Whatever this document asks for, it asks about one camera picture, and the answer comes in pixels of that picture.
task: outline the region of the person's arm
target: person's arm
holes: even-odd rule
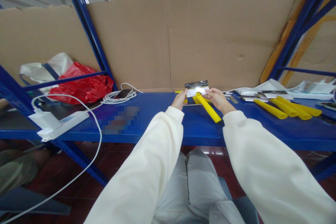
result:
[[[335,223],[336,202],[300,157],[221,94],[212,89],[206,98],[224,114],[223,134],[234,173],[264,223]]]
[[[132,153],[93,205],[85,224],[151,223],[180,153],[187,90],[151,120]]]

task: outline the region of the floor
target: floor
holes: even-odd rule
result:
[[[28,149],[30,145],[26,141],[22,142],[19,140],[16,140],[16,144],[21,150]],[[77,145],[89,158],[93,158],[98,146],[97,143],[91,142],[79,142]],[[5,143],[0,143],[0,150],[8,148],[9,146]],[[218,176],[225,178],[233,198],[245,195],[232,170],[226,148],[182,146],[181,151],[184,154],[188,154],[195,148],[200,148],[210,157]],[[107,176],[107,178],[110,179],[131,153],[132,149],[133,144],[103,143],[95,161],[95,165]],[[297,153],[308,167],[312,167],[324,158],[322,156],[329,154],[323,152],[314,154],[309,151],[300,151]],[[65,153],[56,154],[51,157],[43,170],[39,173],[38,177],[28,188],[34,192],[42,193],[47,196],[52,195],[78,175],[81,170],[81,167],[72,161]],[[336,200],[336,176],[329,177],[328,179],[321,181],[320,184],[326,192]],[[103,187],[98,182],[91,178],[87,173],[84,173],[55,197],[57,201],[72,206],[72,211],[69,216],[30,214],[22,216],[13,223],[82,224],[102,190]]]

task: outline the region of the red plastic bag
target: red plastic bag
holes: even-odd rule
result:
[[[91,74],[95,71],[84,66],[78,62],[74,62],[65,74],[61,75],[59,79],[70,78],[79,75]],[[59,87],[54,87],[49,94],[66,94],[72,95],[84,103],[94,103],[112,91],[113,80],[105,75],[96,75],[84,79],[73,80],[71,82],[58,84]],[[80,104],[74,98],[68,96],[49,96],[54,100],[70,104]]]

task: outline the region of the yellow tube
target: yellow tube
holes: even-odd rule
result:
[[[282,103],[278,99],[271,99],[271,102],[273,102],[276,106],[279,107],[279,109],[281,109],[283,112],[285,112],[290,117],[295,117],[298,114],[298,112],[296,110],[292,109],[287,104]]]
[[[199,100],[200,103],[202,103],[205,110],[208,112],[208,114],[211,116],[211,118],[214,120],[215,123],[218,123],[222,119],[220,116],[216,113],[216,111],[205,101],[205,99],[202,97],[200,92],[196,93],[196,97]]]
[[[297,111],[297,116],[299,118],[301,118],[302,120],[309,120],[311,118],[313,118],[310,114],[308,114],[306,111],[304,111],[302,108],[299,108],[297,106],[295,106],[294,103],[291,103],[290,101],[286,100],[285,98],[282,98],[280,96],[276,97],[279,101],[281,101],[282,103],[290,106],[292,109]]]
[[[193,96],[192,99],[194,100],[195,104],[201,104],[200,101],[197,99],[196,96]]]
[[[277,108],[275,108],[271,105],[266,104],[263,101],[255,99],[254,102],[257,103],[259,106],[263,107],[264,109],[266,109],[272,115],[278,117],[279,119],[286,119],[288,117],[288,115],[286,113],[282,112],[281,110],[279,110],[279,109],[277,109]]]
[[[307,107],[301,104],[296,104],[296,103],[292,103],[295,107],[299,107],[300,109],[303,109],[304,111],[306,111],[308,114],[312,115],[312,116],[319,116],[322,114],[322,110],[318,110],[316,108],[311,108],[311,107]]]

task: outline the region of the card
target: card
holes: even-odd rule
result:
[[[205,95],[206,89],[209,89],[208,81],[201,80],[198,82],[191,82],[184,85],[188,89],[187,97],[193,97],[197,92],[200,92],[202,95]]]

